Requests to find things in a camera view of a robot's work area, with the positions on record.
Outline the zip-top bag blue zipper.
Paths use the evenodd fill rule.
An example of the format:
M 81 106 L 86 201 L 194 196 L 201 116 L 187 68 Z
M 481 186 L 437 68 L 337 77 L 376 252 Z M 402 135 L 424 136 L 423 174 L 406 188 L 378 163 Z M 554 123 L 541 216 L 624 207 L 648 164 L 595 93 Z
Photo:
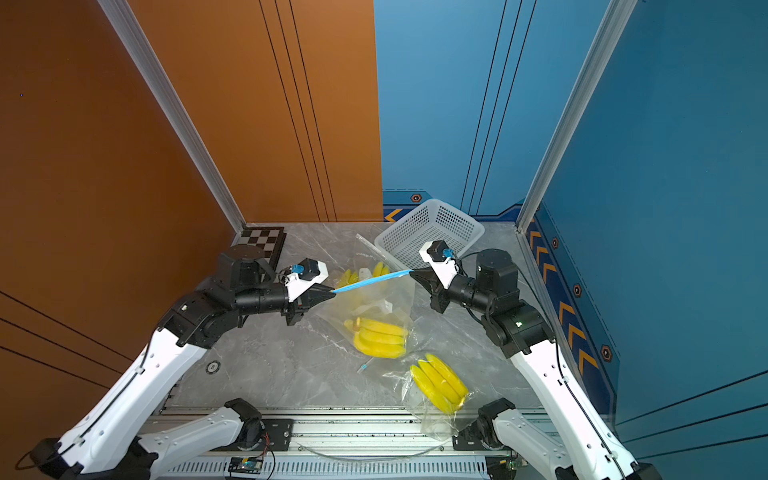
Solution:
M 344 327 L 344 322 L 362 317 L 405 328 L 408 331 L 408 353 L 413 342 L 411 332 L 414 320 L 411 309 L 415 297 L 415 284 L 408 271 L 402 270 L 343 288 L 336 288 L 333 283 L 332 286 L 336 296 L 320 307 L 318 315 L 342 335 L 351 347 L 355 349 L 352 334 Z

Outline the zip-top bag with label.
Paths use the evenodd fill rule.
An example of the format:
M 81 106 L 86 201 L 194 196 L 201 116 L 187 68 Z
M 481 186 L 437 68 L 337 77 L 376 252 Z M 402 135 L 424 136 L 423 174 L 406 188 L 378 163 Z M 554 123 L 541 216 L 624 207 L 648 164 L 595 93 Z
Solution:
M 391 272 L 400 272 L 403 267 L 395 260 L 390 259 L 383 250 L 376 247 L 370 240 L 361 234 L 355 234 L 353 239 L 346 243 L 344 247 L 346 257 L 339 262 L 339 267 L 331 275 L 332 283 L 336 287 L 336 281 L 347 269 L 358 269 L 363 266 L 374 266 L 378 262 L 383 262 L 390 267 Z

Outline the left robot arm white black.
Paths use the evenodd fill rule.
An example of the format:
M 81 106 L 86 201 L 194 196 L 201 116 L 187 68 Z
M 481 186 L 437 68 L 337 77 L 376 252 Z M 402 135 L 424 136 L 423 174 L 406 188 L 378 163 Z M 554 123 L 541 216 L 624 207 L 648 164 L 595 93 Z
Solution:
M 170 430 L 140 430 L 178 380 L 227 332 L 252 315 L 278 313 L 288 325 L 334 297 L 328 268 L 306 258 L 275 271 L 256 246 L 222 252 L 215 273 L 177 300 L 147 345 L 98 404 L 59 438 L 29 453 L 33 468 L 53 479 L 156 479 L 207 451 L 233 445 L 267 448 L 261 413 L 236 398 L 213 413 Z

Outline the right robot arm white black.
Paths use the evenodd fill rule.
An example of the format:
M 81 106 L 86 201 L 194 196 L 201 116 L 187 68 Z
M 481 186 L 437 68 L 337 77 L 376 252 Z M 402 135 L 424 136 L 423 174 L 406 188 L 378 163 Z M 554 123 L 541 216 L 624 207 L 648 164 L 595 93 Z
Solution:
M 504 250 L 477 253 L 475 273 L 466 274 L 459 257 L 442 241 L 419 250 L 425 267 L 411 277 L 442 313 L 455 303 L 476 312 L 487 337 L 533 388 L 559 437 L 531 424 L 506 399 L 478 411 L 475 430 L 492 448 L 521 455 L 546 479 L 658 479 L 660 473 L 623 446 L 574 378 L 554 329 L 520 296 L 523 276 Z

